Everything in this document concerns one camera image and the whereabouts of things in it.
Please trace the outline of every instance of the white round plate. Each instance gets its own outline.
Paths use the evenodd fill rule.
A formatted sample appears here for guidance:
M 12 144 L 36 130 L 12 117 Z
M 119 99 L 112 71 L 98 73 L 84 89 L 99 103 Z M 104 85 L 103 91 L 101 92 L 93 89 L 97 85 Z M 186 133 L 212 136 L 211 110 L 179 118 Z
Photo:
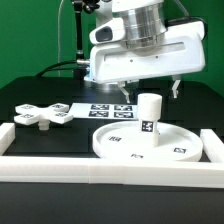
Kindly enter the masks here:
M 157 123 L 159 144 L 148 147 L 147 135 L 139 131 L 138 121 L 105 125 L 93 134 L 93 150 L 100 158 L 199 161 L 203 144 L 194 133 L 170 124 Z

